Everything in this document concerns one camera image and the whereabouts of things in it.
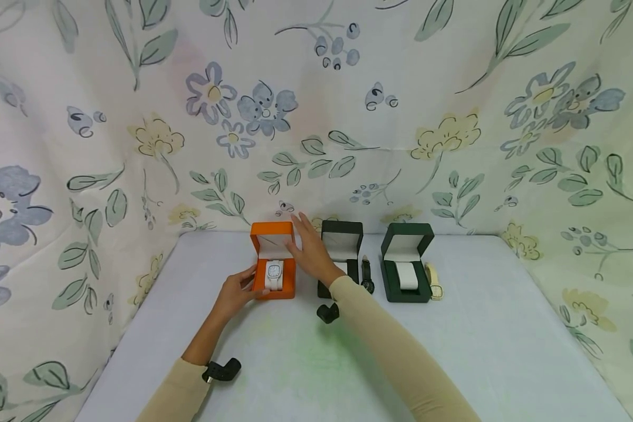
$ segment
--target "person's left hand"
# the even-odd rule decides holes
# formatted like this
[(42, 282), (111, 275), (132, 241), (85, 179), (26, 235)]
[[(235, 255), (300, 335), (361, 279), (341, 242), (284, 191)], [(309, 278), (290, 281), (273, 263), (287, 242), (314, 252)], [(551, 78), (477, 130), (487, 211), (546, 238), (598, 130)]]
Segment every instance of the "person's left hand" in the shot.
[(257, 290), (256, 292), (250, 291), (251, 286), (253, 286), (253, 275), (255, 272), (256, 266), (253, 265), (248, 270), (229, 276), (224, 281), (223, 287), (220, 288), (218, 299), (216, 299), (211, 314), (218, 315), (225, 321), (229, 321), (248, 302), (268, 294), (270, 292), (268, 289)]

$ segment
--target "white watch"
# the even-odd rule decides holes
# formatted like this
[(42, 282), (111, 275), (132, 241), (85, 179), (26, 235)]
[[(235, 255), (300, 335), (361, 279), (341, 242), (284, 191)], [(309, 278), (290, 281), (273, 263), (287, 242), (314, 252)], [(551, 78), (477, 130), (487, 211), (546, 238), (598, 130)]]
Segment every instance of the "white watch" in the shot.
[(277, 292), (284, 288), (284, 262), (268, 261), (265, 267), (265, 288)]

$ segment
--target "fabric wall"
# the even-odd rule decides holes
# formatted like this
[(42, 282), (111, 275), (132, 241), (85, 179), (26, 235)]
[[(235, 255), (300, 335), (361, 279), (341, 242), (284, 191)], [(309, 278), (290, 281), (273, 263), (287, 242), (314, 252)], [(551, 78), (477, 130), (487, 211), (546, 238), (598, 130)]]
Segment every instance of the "fabric wall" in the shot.
[(502, 234), (633, 417), (633, 0), (0, 0), (0, 420), (293, 209)]

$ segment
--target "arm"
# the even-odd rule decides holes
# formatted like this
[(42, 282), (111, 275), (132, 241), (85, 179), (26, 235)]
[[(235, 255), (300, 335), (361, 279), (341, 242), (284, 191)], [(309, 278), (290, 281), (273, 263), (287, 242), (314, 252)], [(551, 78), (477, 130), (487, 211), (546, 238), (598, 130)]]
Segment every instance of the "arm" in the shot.
[(340, 316), (370, 347), (378, 365), (419, 422), (478, 422), (462, 393), (424, 347), (362, 286), (335, 267), (306, 215), (293, 217), (302, 250), (288, 244), (298, 265), (321, 280), (338, 303)]
[(225, 280), (204, 324), (157, 388), (136, 422), (190, 422), (209, 392), (202, 379), (227, 323), (252, 299), (267, 294), (247, 291), (255, 266)]

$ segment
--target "hand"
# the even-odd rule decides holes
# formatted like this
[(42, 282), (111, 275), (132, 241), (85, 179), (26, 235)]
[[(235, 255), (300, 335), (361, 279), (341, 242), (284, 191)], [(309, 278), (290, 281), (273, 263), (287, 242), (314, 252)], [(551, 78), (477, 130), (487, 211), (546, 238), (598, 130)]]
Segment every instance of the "hand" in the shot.
[(321, 241), (320, 235), (306, 215), (300, 213), (300, 218), (297, 218), (291, 214), (291, 219), (300, 238), (302, 238), (302, 250), (298, 249), (293, 241), (286, 243), (286, 248), (293, 255), (300, 268), (317, 280), (321, 280), (321, 283), (324, 283), (326, 287), (330, 287), (338, 277), (345, 275), (345, 272), (335, 266), (324, 242)]
[(248, 270), (229, 276), (220, 288), (218, 299), (211, 309), (211, 315), (217, 315), (224, 321), (229, 321), (244, 305), (268, 294), (270, 292), (268, 289), (250, 291), (255, 272), (256, 266), (253, 265)]

